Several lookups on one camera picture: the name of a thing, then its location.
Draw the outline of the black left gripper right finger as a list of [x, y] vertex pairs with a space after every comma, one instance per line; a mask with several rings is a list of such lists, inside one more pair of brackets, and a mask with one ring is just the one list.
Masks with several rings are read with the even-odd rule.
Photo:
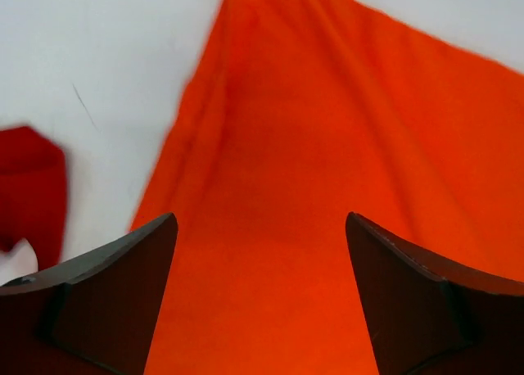
[[523, 285], [350, 213], [346, 237], [381, 374], [521, 374]]

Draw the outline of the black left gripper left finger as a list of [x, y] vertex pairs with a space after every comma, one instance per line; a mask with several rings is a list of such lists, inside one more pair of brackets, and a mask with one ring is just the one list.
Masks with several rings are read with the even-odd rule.
[[1, 287], [3, 374], [142, 374], [174, 256], [165, 214]]

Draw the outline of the orange t shirt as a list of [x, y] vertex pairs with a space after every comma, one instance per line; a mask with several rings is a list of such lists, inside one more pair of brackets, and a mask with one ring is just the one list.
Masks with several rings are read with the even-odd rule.
[[223, 0], [134, 223], [173, 213], [149, 374], [374, 374], [357, 212], [523, 277], [523, 77], [354, 0]]

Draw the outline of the white folded t shirt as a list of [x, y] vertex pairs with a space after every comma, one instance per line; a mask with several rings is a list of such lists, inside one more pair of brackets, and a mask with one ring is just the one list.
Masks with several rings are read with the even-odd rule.
[[18, 241], [10, 252], [0, 255], [0, 285], [38, 271], [33, 247], [25, 240]]

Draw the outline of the red folded t shirt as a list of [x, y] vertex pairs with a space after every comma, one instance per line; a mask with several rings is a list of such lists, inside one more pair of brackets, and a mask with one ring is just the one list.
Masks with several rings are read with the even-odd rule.
[[66, 226], [64, 152], [29, 126], [1, 131], [1, 251], [25, 239], [38, 268], [56, 265]]

